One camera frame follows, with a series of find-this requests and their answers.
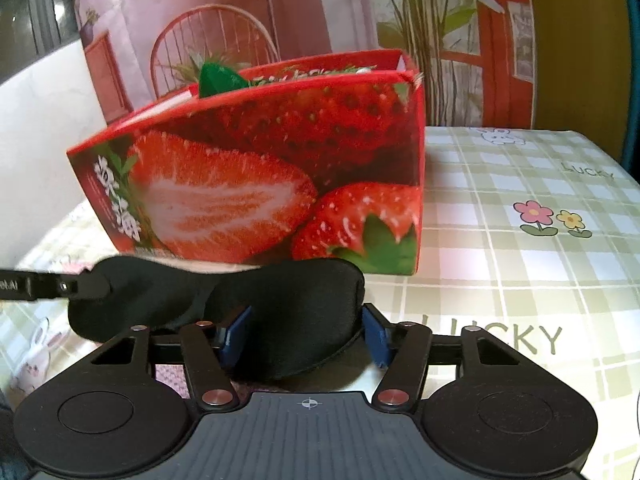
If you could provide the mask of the printed room backdrop cloth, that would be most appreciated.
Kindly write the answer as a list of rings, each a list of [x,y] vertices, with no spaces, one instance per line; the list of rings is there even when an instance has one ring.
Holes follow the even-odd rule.
[[[434,126],[528,128],[530,0],[73,0],[107,120],[198,79],[304,56],[401,49],[425,77]]]

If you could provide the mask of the black eye mask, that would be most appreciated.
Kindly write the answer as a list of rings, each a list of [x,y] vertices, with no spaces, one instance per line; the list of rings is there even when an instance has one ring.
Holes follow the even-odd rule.
[[[217,358],[235,382],[268,384],[313,370],[358,338],[366,281],[342,259],[285,261],[221,274],[134,257],[97,263],[111,285],[100,299],[73,299],[68,322],[105,342],[134,325],[161,332],[207,321],[221,328]]]

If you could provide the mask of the dark window frame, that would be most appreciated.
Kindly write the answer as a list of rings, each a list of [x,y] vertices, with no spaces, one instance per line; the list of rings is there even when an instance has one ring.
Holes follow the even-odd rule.
[[[79,38],[73,0],[0,0],[1,80]]]

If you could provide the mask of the pink waffle cloth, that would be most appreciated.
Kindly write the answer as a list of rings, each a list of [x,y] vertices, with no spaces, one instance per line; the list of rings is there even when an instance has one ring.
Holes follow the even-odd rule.
[[[175,390],[183,399],[190,399],[191,395],[186,382],[186,372],[181,364],[156,364],[155,379]],[[235,388],[240,400],[246,399],[252,392],[252,388],[247,387],[247,385],[232,382],[232,386]]]

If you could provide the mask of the white marble panel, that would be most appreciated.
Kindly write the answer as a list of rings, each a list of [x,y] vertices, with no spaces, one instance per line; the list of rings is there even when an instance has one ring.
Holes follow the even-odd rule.
[[[2,266],[15,266],[85,198],[66,151],[105,126],[78,40],[1,85]]]

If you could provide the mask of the red strawberry cardboard box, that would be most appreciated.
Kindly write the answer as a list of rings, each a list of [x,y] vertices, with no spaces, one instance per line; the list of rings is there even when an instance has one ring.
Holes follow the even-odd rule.
[[[237,73],[248,88],[201,99],[189,84],[68,151],[114,246],[416,273],[425,113],[413,60],[356,51]]]

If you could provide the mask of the green plaid rabbit tablecloth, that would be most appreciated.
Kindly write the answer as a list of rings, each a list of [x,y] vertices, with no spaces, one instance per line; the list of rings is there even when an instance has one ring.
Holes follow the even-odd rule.
[[[639,187],[573,131],[425,131],[416,274],[369,275],[393,320],[483,327],[583,394],[585,474],[639,474]]]

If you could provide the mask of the green tassel thread bundle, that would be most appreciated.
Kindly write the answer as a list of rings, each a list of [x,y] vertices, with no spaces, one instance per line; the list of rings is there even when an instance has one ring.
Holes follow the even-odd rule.
[[[201,99],[248,88],[250,83],[232,68],[218,63],[204,63],[198,77],[198,96]]]

